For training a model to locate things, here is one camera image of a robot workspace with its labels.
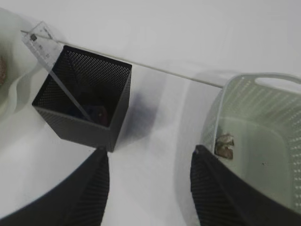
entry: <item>white plastic basket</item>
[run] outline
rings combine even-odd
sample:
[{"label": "white plastic basket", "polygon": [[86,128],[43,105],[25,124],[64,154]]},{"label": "white plastic basket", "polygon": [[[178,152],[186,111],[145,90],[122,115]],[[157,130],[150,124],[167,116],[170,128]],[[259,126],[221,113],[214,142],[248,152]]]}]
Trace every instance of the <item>white plastic basket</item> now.
[{"label": "white plastic basket", "polygon": [[5,82],[0,86],[0,123],[15,112],[18,95],[24,95],[22,87],[17,89],[19,81],[37,64],[21,40],[21,30],[28,26],[19,16],[0,8],[0,56],[7,67]]},{"label": "white plastic basket", "polygon": [[282,74],[231,79],[210,109],[201,144],[214,154],[216,139],[227,133],[234,137],[233,159],[216,157],[264,195],[301,213],[301,80]]}]

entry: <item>black mesh pencil holder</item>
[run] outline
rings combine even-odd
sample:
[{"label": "black mesh pencil holder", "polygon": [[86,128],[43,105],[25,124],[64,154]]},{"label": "black mesh pencil holder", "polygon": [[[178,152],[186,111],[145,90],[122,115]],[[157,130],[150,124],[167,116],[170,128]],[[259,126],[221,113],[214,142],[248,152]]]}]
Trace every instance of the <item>black mesh pencil holder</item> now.
[{"label": "black mesh pencil holder", "polygon": [[92,121],[50,75],[32,105],[60,138],[113,151],[128,109],[131,69],[121,61],[64,46],[52,70]]}]

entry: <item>basket handle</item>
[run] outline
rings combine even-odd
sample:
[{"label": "basket handle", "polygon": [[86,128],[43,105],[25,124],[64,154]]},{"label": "basket handle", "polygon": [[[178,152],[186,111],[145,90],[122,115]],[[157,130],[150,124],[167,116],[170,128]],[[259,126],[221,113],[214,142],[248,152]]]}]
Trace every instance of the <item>basket handle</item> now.
[{"label": "basket handle", "polygon": [[283,79],[291,82],[295,82],[297,84],[301,84],[301,79],[297,76],[293,76],[290,74],[279,74],[279,73],[257,73],[252,74],[252,78],[255,81],[257,78],[267,78],[267,79]]},{"label": "basket handle", "polygon": [[301,79],[292,75],[259,73],[253,74],[250,79],[261,86],[301,93]]}]

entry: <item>mesh container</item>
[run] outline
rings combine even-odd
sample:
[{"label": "mesh container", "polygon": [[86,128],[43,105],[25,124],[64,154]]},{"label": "mesh container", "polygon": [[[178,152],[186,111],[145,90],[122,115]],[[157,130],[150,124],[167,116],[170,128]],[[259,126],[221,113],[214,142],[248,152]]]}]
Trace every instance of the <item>mesh container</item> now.
[{"label": "mesh container", "polygon": [[93,122],[50,75],[32,105],[60,138],[113,151],[128,108],[131,69],[129,64],[64,46],[53,72]]},{"label": "mesh container", "polygon": [[233,136],[233,159],[216,157],[253,188],[298,213],[300,84],[300,79],[280,74],[233,78],[213,103],[201,138],[201,143],[216,153],[218,137]]}]

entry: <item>white background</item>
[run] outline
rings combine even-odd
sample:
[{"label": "white background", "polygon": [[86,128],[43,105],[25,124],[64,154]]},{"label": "white background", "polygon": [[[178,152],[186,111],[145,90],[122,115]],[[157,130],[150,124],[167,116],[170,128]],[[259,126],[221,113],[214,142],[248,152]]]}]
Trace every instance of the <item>white background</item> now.
[{"label": "white background", "polygon": [[223,85],[240,72],[301,74],[300,0],[2,0],[59,39]]}]

